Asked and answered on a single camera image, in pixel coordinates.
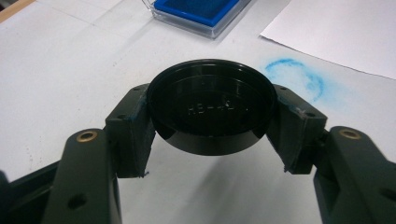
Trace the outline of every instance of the blue ink stain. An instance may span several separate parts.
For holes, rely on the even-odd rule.
[[[326,91],[323,78],[296,60],[280,59],[267,64],[263,70],[271,82],[293,90],[309,103],[318,101]]]

